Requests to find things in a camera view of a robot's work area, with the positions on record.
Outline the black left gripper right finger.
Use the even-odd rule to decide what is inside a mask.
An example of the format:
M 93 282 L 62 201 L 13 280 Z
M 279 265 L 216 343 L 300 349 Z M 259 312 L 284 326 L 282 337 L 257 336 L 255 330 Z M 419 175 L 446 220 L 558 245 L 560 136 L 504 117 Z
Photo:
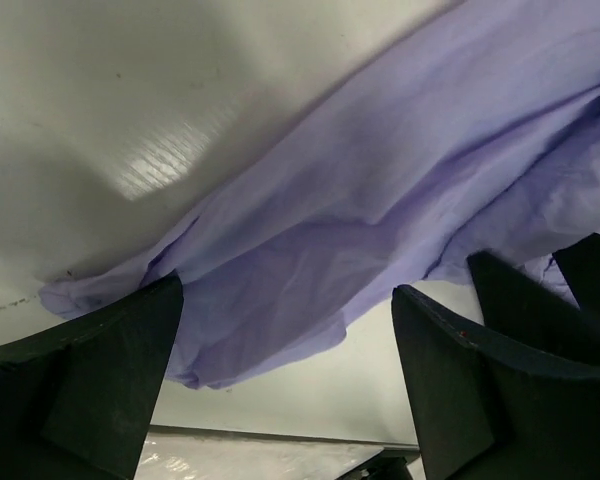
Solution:
M 392 320 L 429 479 L 600 479 L 600 348 L 539 347 L 410 286 Z

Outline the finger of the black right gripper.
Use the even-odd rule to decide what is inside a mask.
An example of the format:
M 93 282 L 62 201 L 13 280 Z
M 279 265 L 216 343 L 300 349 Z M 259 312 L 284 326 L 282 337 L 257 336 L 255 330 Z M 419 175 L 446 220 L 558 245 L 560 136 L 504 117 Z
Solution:
M 600 367 L 600 317 L 488 251 L 468 258 L 484 325 L 529 347 Z
M 553 254 L 577 304 L 600 315 L 600 234 Z

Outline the lavender zip jacket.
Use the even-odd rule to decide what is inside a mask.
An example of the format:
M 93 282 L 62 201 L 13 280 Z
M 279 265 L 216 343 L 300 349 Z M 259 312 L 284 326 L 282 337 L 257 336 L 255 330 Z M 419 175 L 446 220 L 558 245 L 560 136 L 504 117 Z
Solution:
M 484 249 L 540 272 L 600 231 L 600 1 L 464 1 L 317 106 L 150 249 L 45 286 L 74 319 L 176 274 L 166 375 L 221 389 L 339 344 Z

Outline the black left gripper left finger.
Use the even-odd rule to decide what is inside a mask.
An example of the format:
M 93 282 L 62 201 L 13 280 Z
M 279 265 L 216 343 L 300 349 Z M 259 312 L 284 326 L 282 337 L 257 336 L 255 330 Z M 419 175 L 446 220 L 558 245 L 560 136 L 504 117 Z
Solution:
M 0 346 L 0 479 L 131 479 L 183 307 L 169 276 Z

